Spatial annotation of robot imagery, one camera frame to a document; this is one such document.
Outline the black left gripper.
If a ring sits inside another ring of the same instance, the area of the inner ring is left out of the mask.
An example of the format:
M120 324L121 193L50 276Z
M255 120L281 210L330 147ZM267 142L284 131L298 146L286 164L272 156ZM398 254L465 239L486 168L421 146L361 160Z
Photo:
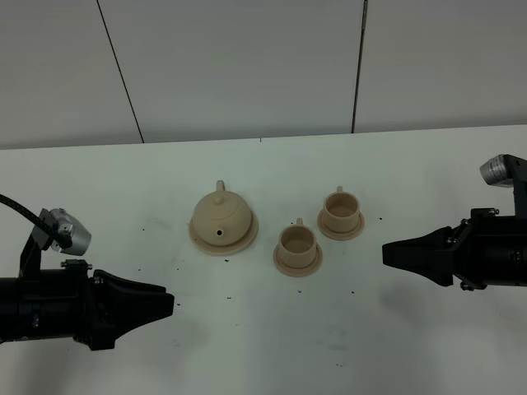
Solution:
M1 341L75 337L85 310L84 290L91 283L92 265L66 260L59 269L40 270L35 279L1 279ZM118 338L137 328L169 318L175 297L165 287L130 281L94 271L97 307L87 318L91 351L114 349Z

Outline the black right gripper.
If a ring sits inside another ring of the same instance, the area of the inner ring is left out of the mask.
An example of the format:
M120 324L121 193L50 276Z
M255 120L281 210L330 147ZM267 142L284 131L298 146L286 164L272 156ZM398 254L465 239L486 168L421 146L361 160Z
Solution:
M501 216L497 209L473 209L460 226L434 230L428 235L384 244L385 266L413 272L436 283L452 286L453 276L462 290L488 286L526 286L526 219Z

